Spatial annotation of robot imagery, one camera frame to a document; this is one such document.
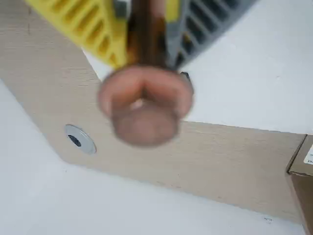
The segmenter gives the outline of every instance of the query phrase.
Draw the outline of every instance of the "gray plastic part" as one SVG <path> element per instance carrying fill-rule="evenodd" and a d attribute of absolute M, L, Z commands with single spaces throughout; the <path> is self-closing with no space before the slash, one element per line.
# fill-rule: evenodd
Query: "gray plastic part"
<path fill-rule="evenodd" d="M 179 68 L 227 31 L 257 0 L 181 0 L 181 16 L 166 25 L 167 65 Z"/>
<path fill-rule="evenodd" d="M 126 19 L 129 16 L 128 3 L 125 0 L 113 0 L 115 17 Z"/>
<path fill-rule="evenodd" d="M 71 140 L 79 149 L 81 149 L 84 153 L 94 154 L 96 152 L 96 146 L 94 145 L 92 139 L 80 128 L 74 125 L 65 125 L 65 133 L 69 140 Z M 79 145 L 77 145 L 73 138 L 79 141 Z"/>
<path fill-rule="evenodd" d="M 180 0 L 179 18 L 176 22 L 166 24 L 165 41 L 167 48 L 166 64 L 170 68 L 175 68 L 176 58 L 180 51 L 181 39 L 185 28 L 185 19 L 190 0 Z"/>

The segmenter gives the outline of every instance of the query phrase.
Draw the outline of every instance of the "yellow plastic part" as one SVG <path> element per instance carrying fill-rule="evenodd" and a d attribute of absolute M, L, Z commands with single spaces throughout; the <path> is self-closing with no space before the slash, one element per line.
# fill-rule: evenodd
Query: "yellow plastic part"
<path fill-rule="evenodd" d="M 112 0 L 26 0 L 76 45 L 115 69 L 127 63 L 127 20 Z"/>
<path fill-rule="evenodd" d="M 165 20 L 167 23 L 179 19 L 180 0 L 166 0 Z"/>

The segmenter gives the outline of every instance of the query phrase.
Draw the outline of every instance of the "beige laminate board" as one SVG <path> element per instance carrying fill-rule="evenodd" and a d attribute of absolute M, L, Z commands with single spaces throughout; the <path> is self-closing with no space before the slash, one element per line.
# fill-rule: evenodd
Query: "beige laminate board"
<path fill-rule="evenodd" d="M 186 122 L 167 146 L 132 149 L 97 108 L 99 79 L 82 51 L 20 0 L 0 2 L 0 78 L 65 161 L 299 221 L 285 168 L 303 135 Z M 64 125 L 81 127 L 85 155 Z"/>

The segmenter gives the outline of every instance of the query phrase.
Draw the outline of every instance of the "white surface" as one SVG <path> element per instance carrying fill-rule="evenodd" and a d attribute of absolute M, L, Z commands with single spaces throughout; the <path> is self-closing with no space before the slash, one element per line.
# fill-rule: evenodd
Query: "white surface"
<path fill-rule="evenodd" d="M 98 77 L 109 67 L 87 55 Z M 195 87 L 189 121 L 313 134 L 313 1 L 259 0 L 183 68 Z"/>
<path fill-rule="evenodd" d="M 313 165 L 313 146 L 310 148 L 303 162 Z"/>
<path fill-rule="evenodd" d="M 0 109 L 1 235 L 304 235 L 278 218 L 65 164 L 1 80 Z"/>

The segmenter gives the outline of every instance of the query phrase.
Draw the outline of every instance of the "hole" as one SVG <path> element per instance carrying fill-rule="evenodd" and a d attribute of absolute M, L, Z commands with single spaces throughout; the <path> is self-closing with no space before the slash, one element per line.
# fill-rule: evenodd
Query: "hole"
<path fill-rule="evenodd" d="M 188 54 L 190 54 L 195 48 L 187 34 L 184 34 L 182 37 L 182 47 Z"/>
<path fill-rule="evenodd" d="M 88 0 L 80 0 L 78 1 L 66 14 L 65 21 L 69 23 L 73 20 L 73 18 L 84 8 Z"/>
<path fill-rule="evenodd" d="M 239 5 L 237 0 L 224 0 L 224 2 L 232 9 L 237 8 L 237 6 Z"/>
<path fill-rule="evenodd" d="M 109 49 L 109 37 L 105 36 L 105 38 L 102 40 L 100 46 L 99 46 L 99 52 L 101 54 L 105 54 L 107 53 L 108 49 Z"/>
<path fill-rule="evenodd" d="M 190 33 L 194 35 L 194 37 L 197 39 L 198 43 L 201 44 L 205 40 L 205 36 L 203 32 L 199 29 L 199 27 L 193 22 L 193 20 L 188 17 L 187 18 L 187 28 L 189 29 Z"/>
<path fill-rule="evenodd" d="M 214 32 L 216 30 L 216 26 L 212 20 L 194 2 L 190 3 L 190 10 L 204 24 L 207 30 L 210 32 Z"/>
<path fill-rule="evenodd" d="M 91 20 L 97 15 L 98 11 L 99 7 L 94 6 L 92 10 L 88 14 L 86 14 L 82 21 L 79 23 L 76 31 L 78 33 L 82 33 L 84 29 L 88 26 L 88 24 L 91 22 Z"/>
<path fill-rule="evenodd" d="M 79 140 L 72 135 L 68 135 L 68 137 L 70 138 L 70 140 L 77 146 L 77 147 L 81 147 L 82 144 L 79 142 Z"/>
<path fill-rule="evenodd" d="M 116 60 L 116 56 L 114 54 L 112 54 L 109 58 L 109 62 L 113 65 L 116 66 L 117 65 L 117 60 Z"/>
<path fill-rule="evenodd" d="M 52 9 L 58 13 L 68 2 L 69 0 L 60 0 L 53 5 Z"/>
<path fill-rule="evenodd" d="M 227 18 L 227 13 L 213 0 L 202 0 L 204 5 L 211 10 L 220 20 L 225 20 Z"/>
<path fill-rule="evenodd" d="M 184 61 L 184 57 L 183 57 L 182 53 L 180 52 L 178 54 L 177 59 L 176 59 L 176 67 L 179 67 L 180 65 L 182 65 L 183 61 Z"/>
<path fill-rule="evenodd" d="M 95 41 L 95 39 L 99 36 L 99 34 L 102 32 L 103 28 L 104 28 L 103 22 L 99 21 L 95 28 L 93 29 L 93 31 L 91 32 L 91 34 L 88 36 L 87 42 L 89 44 L 92 44 Z"/>

